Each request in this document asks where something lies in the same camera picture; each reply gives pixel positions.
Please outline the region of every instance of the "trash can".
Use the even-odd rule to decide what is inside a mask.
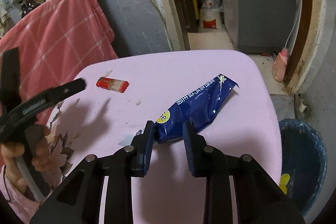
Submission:
[[[315,203],[327,172],[327,151],[321,135],[296,119],[279,122],[282,144],[280,187],[304,217]]]

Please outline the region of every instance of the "pink bottle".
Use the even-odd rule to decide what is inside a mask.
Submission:
[[[277,82],[282,82],[284,80],[287,67],[287,54],[288,50],[283,48],[282,51],[279,52],[273,64],[272,75]]]

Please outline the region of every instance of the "blue plastic package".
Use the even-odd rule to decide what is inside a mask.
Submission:
[[[238,84],[224,75],[218,75],[177,100],[155,123],[157,142],[161,144],[181,139],[185,121],[191,122],[196,133],[206,128],[212,123],[234,86]]]

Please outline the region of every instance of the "red plaid cloth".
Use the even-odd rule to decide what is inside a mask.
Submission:
[[[97,0],[48,0],[4,35],[0,52],[19,47],[20,94],[26,101],[73,80],[89,65],[118,58],[110,45],[114,38]],[[40,124],[51,111],[39,115]]]

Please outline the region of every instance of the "red lighter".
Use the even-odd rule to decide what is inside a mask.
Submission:
[[[106,89],[106,90],[113,90],[117,92],[124,93],[124,91],[127,89],[129,85],[129,82],[117,80],[117,79],[111,79],[111,78],[104,78],[100,77],[96,86]]]

